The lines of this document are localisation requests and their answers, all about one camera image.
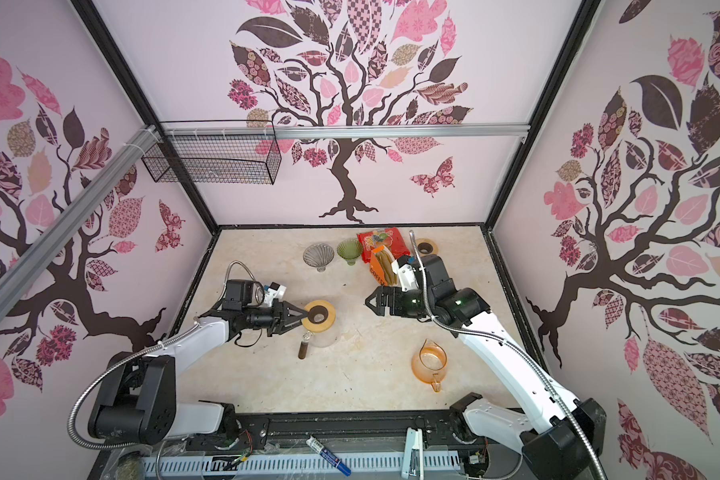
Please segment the orange coffee filter pack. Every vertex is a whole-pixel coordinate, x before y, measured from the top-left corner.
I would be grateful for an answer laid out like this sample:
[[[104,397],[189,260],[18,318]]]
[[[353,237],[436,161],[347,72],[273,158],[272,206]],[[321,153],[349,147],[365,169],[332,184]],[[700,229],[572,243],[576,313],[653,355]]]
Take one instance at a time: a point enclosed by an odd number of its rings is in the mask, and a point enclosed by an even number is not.
[[[384,245],[371,251],[370,271],[381,286],[394,287],[398,285],[398,276],[393,269],[395,257]]]

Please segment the clear glass carafe brown handle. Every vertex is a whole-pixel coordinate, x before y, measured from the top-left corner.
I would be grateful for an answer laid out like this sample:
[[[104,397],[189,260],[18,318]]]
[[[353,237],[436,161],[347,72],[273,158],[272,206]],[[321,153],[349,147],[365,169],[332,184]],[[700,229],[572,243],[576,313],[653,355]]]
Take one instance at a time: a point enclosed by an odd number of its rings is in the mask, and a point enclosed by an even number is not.
[[[339,337],[339,331],[334,328],[330,328],[323,332],[312,332],[304,329],[299,345],[297,358],[304,360],[309,352],[310,348],[326,348],[334,344]]]

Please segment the clear ribbed glass dripper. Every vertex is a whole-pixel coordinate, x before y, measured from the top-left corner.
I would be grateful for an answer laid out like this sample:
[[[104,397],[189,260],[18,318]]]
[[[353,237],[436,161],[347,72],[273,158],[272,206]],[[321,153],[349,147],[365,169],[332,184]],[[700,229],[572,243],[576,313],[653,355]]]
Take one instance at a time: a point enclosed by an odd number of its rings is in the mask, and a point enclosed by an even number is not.
[[[333,261],[335,250],[326,243],[315,243],[307,247],[302,255],[304,263],[317,272],[324,272]]]

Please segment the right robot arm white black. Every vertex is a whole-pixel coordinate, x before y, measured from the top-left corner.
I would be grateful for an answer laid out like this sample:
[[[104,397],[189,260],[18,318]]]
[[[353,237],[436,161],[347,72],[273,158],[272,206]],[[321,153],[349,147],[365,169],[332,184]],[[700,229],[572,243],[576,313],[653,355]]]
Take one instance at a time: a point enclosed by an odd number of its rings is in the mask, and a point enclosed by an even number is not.
[[[475,396],[456,409],[458,432],[515,451],[538,479],[606,478],[600,455],[606,413],[553,379],[505,330],[475,290],[459,289],[437,255],[404,255],[382,270],[365,300],[375,315],[431,321],[484,361],[518,402],[518,411]]]

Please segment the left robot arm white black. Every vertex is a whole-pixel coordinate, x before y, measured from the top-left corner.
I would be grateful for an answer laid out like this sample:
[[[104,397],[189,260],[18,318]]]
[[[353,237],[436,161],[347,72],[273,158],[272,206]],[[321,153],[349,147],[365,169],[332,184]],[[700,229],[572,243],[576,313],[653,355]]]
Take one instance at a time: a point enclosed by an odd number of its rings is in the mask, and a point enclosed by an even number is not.
[[[216,435],[237,441],[242,428],[231,404],[178,400],[180,373],[212,350],[237,342],[248,330],[268,337],[301,326],[306,310],[284,301],[284,286],[228,280],[214,304],[185,332],[136,353],[113,356],[105,372],[86,388],[96,396],[87,433],[77,430],[76,401],[68,433],[89,449],[154,446],[168,439]]]

